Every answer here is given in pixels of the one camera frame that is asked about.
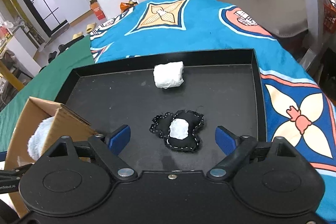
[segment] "box flap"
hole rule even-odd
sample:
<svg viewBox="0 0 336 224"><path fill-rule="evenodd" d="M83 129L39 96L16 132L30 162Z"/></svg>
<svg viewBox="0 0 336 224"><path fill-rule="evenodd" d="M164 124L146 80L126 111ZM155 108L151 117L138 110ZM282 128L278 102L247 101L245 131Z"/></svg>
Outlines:
<svg viewBox="0 0 336 224"><path fill-rule="evenodd" d="M61 136L70 136L72 140L76 142L85 141L88 137L94 134L96 134L96 132L86 123L83 123L82 121L76 119L76 117L69 115L67 109L59 108L56 112L49 134L45 140L42 152L44 153L48 150L48 148Z"/></svg>
<svg viewBox="0 0 336 224"><path fill-rule="evenodd" d="M68 115L74 117L75 119L77 119L78 121L87 124L88 126L90 126L91 124L83 119L81 116L79 116L77 113L73 112L71 109L67 108L66 105L61 104L62 106L59 109L62 109L63 111L65 111Z"/></svg>
<svg viewBox="0 0 336 224"><path fill-rule="evenodd" d="M31 100L35 105L48 113L50 117L55 116L56 110L63 105L61 103L56 103L35 97L29 97L29 100Z"/></svg>

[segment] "blanket pattern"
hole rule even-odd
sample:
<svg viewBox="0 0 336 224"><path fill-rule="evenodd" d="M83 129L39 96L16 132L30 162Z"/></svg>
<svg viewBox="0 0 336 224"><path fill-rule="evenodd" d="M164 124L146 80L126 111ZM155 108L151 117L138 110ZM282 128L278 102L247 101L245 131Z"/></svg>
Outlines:
<svg viewBox="0 0 336 224"><path fill-rule="evenodd" d="M147 0L98 26L90 38L96 63L166 52L254 48L267 140L285 137L316 168L325 182L317 213L336 221L335 107L278 41L239 7L216 0Z"/></svg>

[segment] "cardboard box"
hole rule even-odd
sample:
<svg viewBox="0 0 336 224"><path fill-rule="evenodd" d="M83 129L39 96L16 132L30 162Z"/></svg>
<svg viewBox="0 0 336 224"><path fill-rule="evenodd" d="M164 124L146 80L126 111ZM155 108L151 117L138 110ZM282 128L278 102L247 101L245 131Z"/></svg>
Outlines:
<svg viewBox="0 0 336 224"><path fill-rule="evenodd" d="M54 116L49 135L45 141L45 152L59 137L68 135L73 141L85 141L96 132L90 124L68 109L65 105L39 98L29 97L17 120L5 160L5 170L12 170L35 162L27 152L29 138L35 133L42 120ZM20 217L28 210L19 192L9 194Z"/></svg>
<svg viewBox="0 0 336 224"><path fill-rule="evenodd" d="M91 10L93 10L93 12L96 15L96 17L98 18L98 20L102 20L102 19L105 18L105 14L102 11L102 9L100 8L97 1L92 2L92 3L90 2L90 8L91 8Z"/></svg>

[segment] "metal screw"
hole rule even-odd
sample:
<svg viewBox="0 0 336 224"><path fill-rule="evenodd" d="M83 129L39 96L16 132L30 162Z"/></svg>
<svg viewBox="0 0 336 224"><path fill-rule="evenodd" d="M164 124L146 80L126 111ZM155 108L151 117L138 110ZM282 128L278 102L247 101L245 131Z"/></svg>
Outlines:
<svg viewBox="0 0 336 224"><path fill-rule="evenodd" d="M215 168L210 170L210 175L213 177L224 177L226 175L226 171L221 168Z"/></svg>
<svg viewBox="0 0 336 224"><path fill-rule="evenodd" d="M130 177L134 174L134 170L131 168L121 168L118 170L118 175L121 177Z"/></svg>
<svg viewBox="0 0 336 224"><path fill-rule="evenodd" d="M169 178L169 179L177 179L177 175L175 175L175 174L170 174L170 175L168 175L168 178Z"/></svg>

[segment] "pink pattern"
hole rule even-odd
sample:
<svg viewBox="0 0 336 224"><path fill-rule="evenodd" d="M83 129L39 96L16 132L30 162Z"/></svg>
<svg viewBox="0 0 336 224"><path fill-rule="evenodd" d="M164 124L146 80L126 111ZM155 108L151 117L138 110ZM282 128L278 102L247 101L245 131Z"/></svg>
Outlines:
<svg viewBox="0 0 336 224"><path fill-rule="evenodd" d="M311 121L305 115L301 115L301 110L293 106L290 106L286 112L290 115L291 121L295 122L295 126L300 131L300 134L303 135L308 126L311 125Z"/></svg>

